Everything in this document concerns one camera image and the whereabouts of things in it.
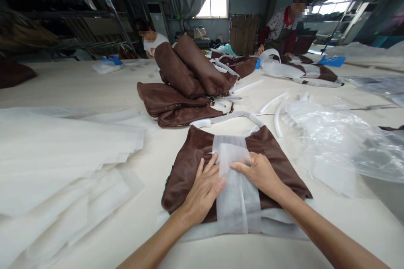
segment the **stack of handbags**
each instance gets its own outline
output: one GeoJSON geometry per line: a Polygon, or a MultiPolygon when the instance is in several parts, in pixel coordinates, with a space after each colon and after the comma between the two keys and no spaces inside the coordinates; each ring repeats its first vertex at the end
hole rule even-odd
{"type": "Polygon", "coordinates": [[[160,127],[182,127],[224,115],[211,108],[212,97],[228,96],[238,76],[218,71],[193,39],[184,35],[174,48],[168,42],[160,44],[155,59],[165,84],[139,82],[137,89],[160,127]]]}

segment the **plastic bag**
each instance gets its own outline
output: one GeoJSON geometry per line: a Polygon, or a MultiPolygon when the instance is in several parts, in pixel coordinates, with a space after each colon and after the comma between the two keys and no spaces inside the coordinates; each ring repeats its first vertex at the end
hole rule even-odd
{"type": "Polygon", "coordinates": [[[102,62],[93,64],[93,68],[99,74],[109,74],[114,71],[120,70],[122,68],[122,65],[115,65],[114,62],[110,62],[110,61],[102,61],[102,62]]]}
{"type": "Polygon", "coordinates": [[[297,164],[312,176],[318,175],[316,169],[325,177],[327,171],[348,170],[404,183],[404,137],[317,103],[286,101],[284,111],[283,121],[295,130],[297,164]]]}
{"type": "Polygon", "coordinates": [[[236,55],[236,53],[231,49],[231,45],[230,44],[226,44],[225,46],[221,45],[217,48],[217,51],[220,51],[222,53],[226,53],[229,55],[236,55]]]}

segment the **person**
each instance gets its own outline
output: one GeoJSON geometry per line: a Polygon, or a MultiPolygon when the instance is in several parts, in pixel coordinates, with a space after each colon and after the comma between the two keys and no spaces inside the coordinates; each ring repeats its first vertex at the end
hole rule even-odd
{"type": "Polygon", "coordinates": [[[311,5],[313,0],[293,0],[293,3],[274,14],[266,27],[258,34],[257,55],[275,48],[280,55],[292,55],[296,42],[297,17],[311,5]]]}
{"type": "Polygon", "coordinates": [[[169,42],[166,36],[155,32],[151,24],[143,19],[137,19],[135,21],[135,30],[143,39],[143,48],[149,59],[154,59],[154,52],[157,46],[163,42],[169,42]]]}
{"type": "MultiPolygon", "coordinates": [[[[164,225],[118,269],[157,268],[171,247],[192,226],[200,224],[213,202],[225,187],[219,179],[215,153],[205,169],[201,159],[194,185],[183,205],[174,211],[164,225]]],[[[251,166],[233,163],[230,167],[243,173],[263,193],[275,200],[296,221],[334,268],[389,268],[381,260],[318,214],[279,179],[268,159],[250,152],[251,166]]]]}

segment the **clear plastic wrap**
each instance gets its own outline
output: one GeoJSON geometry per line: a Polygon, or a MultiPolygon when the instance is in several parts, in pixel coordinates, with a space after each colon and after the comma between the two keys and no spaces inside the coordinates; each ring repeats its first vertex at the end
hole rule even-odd
{"type": "Polygon", "coordinates": [[[359,90],[381,95],[404,107],[404,76],[347,76],[359,90]]]}
{"type": "Polygon", "coordinates": [[[404,183],[404,137],[372,127],[350,111],[317,103],[286,101],[283,121],[294,130],[297,164],[313,177],[351,171],[404,183]]]}

